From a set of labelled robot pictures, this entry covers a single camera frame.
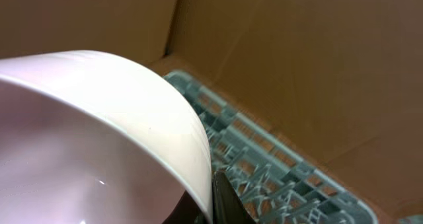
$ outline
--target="dish rack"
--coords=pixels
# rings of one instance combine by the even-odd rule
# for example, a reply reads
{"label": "dish rack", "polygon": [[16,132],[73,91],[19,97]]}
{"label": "dish rack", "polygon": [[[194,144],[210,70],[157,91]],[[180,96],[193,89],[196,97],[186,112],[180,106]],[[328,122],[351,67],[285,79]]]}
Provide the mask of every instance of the dish rack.
{"label": "dish rack", "polygon": [[225,171],[257,223],[378,224],[363,201],[191,75],[172,71],[165,79],[200,117],[213,171]]}

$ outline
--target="cardboard box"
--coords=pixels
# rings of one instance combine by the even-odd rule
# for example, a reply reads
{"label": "cardboard box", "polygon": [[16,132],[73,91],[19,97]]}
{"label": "cardboard box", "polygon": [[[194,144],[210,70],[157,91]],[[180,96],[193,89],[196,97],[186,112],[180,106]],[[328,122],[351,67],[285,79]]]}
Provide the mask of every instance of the cardboard box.
{"label": "cardboard box", "polygon": [[1,0],[0,57],[102,50],[163,75],[185,69],[380,223],[423,213],[421,0],[175,3]]}
{"label": "cardboard box", "polygon": [[423,213],[421,0],[179,0],[191,70],[373,204]]}
{"label": "cardboard box", "polygon": [[0,58],[100,50],[160,59],[176,0],[0,0]]}

